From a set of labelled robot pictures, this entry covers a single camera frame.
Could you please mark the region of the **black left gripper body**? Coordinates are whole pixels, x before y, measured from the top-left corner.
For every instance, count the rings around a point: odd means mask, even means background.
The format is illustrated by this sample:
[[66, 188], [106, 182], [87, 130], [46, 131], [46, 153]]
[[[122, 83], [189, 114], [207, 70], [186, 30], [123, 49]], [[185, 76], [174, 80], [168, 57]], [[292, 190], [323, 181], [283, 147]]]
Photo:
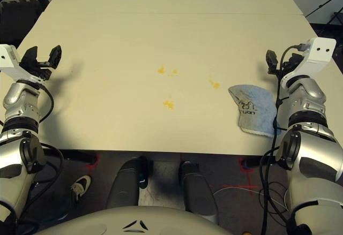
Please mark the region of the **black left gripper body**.
[[49, 68], [51, 68], [49, 62], [31, 62], [23, 64], [24, 70], [42, 80], [49, 80], [52, 74], [52, 71]]

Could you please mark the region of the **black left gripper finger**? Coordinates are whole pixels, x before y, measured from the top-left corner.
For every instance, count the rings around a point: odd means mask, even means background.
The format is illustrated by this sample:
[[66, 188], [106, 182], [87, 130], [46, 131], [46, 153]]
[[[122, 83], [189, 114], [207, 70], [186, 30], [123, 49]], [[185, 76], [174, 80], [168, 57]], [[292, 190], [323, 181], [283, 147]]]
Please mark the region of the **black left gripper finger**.
[[62, 58], [62, 48], [60, 45], [57, 45], [56, 47], [52, 48], [50, 54], [49, 54], [49, 65], [51, 68], [56, 69], [59, 65], [59, 62]]
[[36, 60], [37, 53], [38, 53], [37, 46], [27, 49], [21, 59], [21, 65], [36, 65], [38, 63], [38, 61]]

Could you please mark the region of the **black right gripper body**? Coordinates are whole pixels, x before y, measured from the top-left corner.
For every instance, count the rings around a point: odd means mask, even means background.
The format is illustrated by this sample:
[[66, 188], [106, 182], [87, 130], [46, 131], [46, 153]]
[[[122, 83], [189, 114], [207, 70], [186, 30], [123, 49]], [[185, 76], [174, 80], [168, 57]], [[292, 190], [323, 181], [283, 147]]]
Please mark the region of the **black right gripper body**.
[[290, 58], [287, 62], [283, 62], [281, 69], [277, 70], [277, 75], [286, 75], [295, 70], [298, 66], [298, 61]]

